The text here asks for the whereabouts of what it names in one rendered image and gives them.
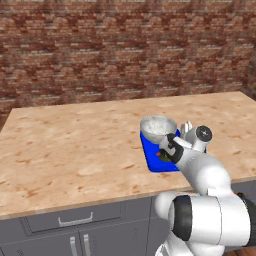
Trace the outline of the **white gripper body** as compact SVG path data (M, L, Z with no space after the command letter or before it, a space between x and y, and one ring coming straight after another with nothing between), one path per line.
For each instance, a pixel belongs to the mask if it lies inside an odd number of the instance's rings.
M175 152L176 143L174 141L175 135L173 133L167 134L160 142L159 148L165 151Z

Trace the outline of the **grey speckled bowl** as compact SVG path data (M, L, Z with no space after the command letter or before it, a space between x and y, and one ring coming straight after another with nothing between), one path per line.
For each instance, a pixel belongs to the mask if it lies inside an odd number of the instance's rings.
M159 144L167 134L176 133L177 123L166 116L147 116L140 121L140 130L151 143Z

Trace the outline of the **blue tray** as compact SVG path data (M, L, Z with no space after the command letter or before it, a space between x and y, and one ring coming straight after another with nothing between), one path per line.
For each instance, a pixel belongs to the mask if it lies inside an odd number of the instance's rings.
M180 130L176 130L174 141L176 143L176 151L170 152L159 148L159 144L151 143L140 131L140 139L146 158L148 169L151 172L174 172L179 170L182 160L186 159L192 152L206 153L207 145L212 139L212 131L204 125L192 127L185 131L185 126ZM171 162L160 160L160 156L156 156L156 152L165 151Z

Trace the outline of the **grey cabinet panel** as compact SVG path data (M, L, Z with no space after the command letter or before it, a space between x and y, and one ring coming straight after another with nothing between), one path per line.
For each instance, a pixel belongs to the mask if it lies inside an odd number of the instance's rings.
M148 219L151 213L152 198L140 198L122 202L122 219L125 221L138 221Z

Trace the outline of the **grey cupboard door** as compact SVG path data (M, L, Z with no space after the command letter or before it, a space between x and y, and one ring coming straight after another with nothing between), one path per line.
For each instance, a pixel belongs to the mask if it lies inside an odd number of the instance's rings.
M91 256L146 256L149 220L81 230L82 250L85 254L83 235L89 235Z
M1 250L4 256L72 256L70 237L75 237L78 256L82 256L77 232L5 244L1 246Z

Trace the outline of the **grey drawer front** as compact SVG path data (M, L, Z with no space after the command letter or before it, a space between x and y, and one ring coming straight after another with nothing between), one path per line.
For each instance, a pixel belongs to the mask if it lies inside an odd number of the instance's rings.
M38 214L24 217L24 221L28 224L31 232L35 233L58 228L66 228L59 226L58 217L61 217L62 221L72 221L88 218L91 212L93 212L93 221L91 223L116 219L121 216L121 203L116 202L52 213Z

